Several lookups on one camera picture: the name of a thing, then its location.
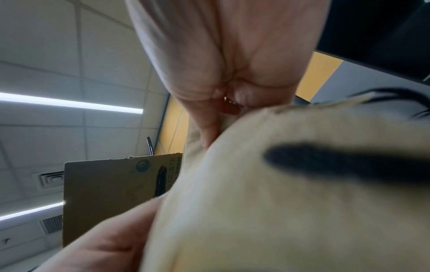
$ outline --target ceiling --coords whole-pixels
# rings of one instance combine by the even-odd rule
[[[0,101],[0,216],[62,201],[34,173],[68,161],[148,155],[168,92],[155,73],[123,0],[3,0],[0,92],[132,108],[140,114]],[[61,245],[39,221],[61,209],[0,221],[0,268]]]

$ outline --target skin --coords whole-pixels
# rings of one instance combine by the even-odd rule
[[[291,103],[329,0],[127,0],[138,36],[205,147],[219,112]]]
[[[163,196],[108,219],[41,265],[36,272],[134,272]]]

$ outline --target brown cardboard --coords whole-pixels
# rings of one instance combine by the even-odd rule
[[[101,221],[168,191],[181,161],[182,154],[177,153],[66,163],[63,246]]]

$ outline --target light strip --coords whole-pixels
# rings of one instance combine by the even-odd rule
[[[23,212],[16,212],[16,213],[12,213],[12,214],[8,214],[5,216],[0,216],[0,221],[4,221],[7,219],[11,219],[11,218],[15,218],[18,216],[25,216],[31,213],[35,213],[35,212],[40,212],[40,211],[45,211],[45,210],[49,210],[55,207],[59,207],[62,206],[64,204],[64,202],[59,202],[59,203],[55,203],[55,204],[51,204],[51,205],[47,205],[47,206],[43,206],[43,207],[39,207],[39,208],[35,208],[35,209],[31,209],[31,210],[27,210],[27,211],[23,211]]]
[[[127,107],[111,106],[111,105],[96,104],[96,103],[38,97],[38,96],[31,96],[31,95],[8,94],[8,93],[1,93],[1,92],[0,92],[0,101],[47,105],[47,106],[59,106],[59,107],[67,107],[67,108],[86,108],[86,109],[94,109],[94,110],[109,111],[109,112],[127,112],[127,113],[143,114],[142,108],[127,108]]]

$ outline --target air vent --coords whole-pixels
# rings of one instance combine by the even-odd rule
[[[36,173],[31,175],[39,190],[59,187],[64,184],[64,171]]]
[[[61,231],[63,229],[63,215],[54,216],[40,221],[46,235]]]

